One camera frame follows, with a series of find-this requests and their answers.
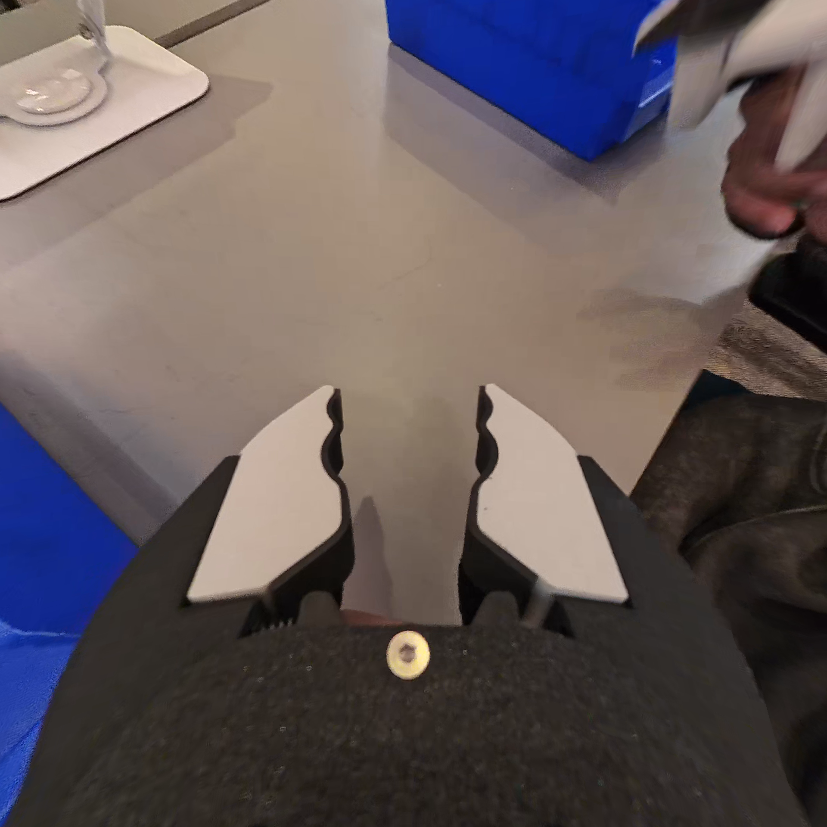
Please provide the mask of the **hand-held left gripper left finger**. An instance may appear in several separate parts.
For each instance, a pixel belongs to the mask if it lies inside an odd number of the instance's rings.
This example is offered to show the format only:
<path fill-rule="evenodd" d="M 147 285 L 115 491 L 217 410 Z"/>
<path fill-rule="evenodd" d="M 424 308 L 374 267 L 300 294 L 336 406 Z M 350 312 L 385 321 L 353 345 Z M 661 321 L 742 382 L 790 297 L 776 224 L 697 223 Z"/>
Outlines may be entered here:
<path fill-rule="evenodd" d="M 341 607 L 355 566 L 343 430 L 341 390 L 321 386 L 245 445 L 187 591 L 190 604 L 252 598 L 276 625 L 297 621 L 309 594 Z"/>

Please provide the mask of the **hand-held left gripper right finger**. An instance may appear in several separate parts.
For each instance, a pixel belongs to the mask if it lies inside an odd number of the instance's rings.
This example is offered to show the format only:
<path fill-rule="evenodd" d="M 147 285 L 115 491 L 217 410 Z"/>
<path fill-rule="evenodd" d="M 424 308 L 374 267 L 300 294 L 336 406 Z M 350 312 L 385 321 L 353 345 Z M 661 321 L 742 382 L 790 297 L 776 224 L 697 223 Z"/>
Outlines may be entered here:
<path fill-rule="evenodd" d="M 563 435 L 495 384 L 479 388 L 477 478 L 459 563 L 471 625 L 491 594 L 530 627 L 564 627 L 561 598 L 627 605 L 628 589 L 583 470 Z"/>

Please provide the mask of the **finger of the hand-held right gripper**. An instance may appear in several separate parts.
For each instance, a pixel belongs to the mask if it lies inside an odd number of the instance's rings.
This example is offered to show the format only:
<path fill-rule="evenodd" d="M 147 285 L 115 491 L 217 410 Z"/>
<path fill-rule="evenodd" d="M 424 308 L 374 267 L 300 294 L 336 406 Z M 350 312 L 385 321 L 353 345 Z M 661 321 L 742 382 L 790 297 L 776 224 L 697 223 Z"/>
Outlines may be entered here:
<path fill-rule="evenodd" d="M 677 42 L 667 118 L 671 130 L 697 127 L 726 93 L 724 70 L 740 32 L 766 1 L 661 1 L 641 22 L 634 52 Z"/>

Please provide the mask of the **blue plastic bin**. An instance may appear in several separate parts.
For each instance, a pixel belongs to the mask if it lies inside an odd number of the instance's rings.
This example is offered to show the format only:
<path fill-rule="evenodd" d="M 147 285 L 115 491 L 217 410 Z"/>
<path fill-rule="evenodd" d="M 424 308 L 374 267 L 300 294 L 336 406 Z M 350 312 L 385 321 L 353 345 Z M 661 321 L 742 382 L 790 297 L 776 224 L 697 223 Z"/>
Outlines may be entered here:
<path fill-rule="evenodd" d="M 26 776 L 81 634 L 137 552 L 1 409 L 1 810 Z"/>
<path fill-rule="evenodd" d="M 392 44 L 592 161 L 669 107 L 677 44 L 648 1 L 386 1 Z"/>

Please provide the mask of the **grey desk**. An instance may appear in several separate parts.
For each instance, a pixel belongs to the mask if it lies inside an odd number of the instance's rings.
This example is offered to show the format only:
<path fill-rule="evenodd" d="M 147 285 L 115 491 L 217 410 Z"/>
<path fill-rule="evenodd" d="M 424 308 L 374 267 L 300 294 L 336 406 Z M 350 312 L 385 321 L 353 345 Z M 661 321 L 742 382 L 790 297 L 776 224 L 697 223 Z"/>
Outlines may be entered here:
<path fill-rule="evenodd" d="M 730 97 L 594 164 L 389 44 L 266 2 L 179 44 L 208 94 L 2 206 L 2 404 L 140 543 L 342 390 L 346 605 L 457 618 L 480 385 L 625 491 L 768 253 L 729 225 Z"/>

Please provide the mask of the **person's right hand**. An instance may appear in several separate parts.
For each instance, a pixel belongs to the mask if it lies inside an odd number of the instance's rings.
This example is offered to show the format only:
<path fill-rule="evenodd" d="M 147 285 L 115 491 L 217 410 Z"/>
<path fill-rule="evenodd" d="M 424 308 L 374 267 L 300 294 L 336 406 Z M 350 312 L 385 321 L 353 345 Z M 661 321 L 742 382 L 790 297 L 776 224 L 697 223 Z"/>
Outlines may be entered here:
<path fill-rule="evenodd" d="M 743 129 L 729 148 L 721 194 L 730 221 L 752 236 L 778 239 L 800 223 L 824 245 L 826 140 L 791 172 L 774 164 L 804 74 L 794 67 L 758 79 L 741 98 Z"/>

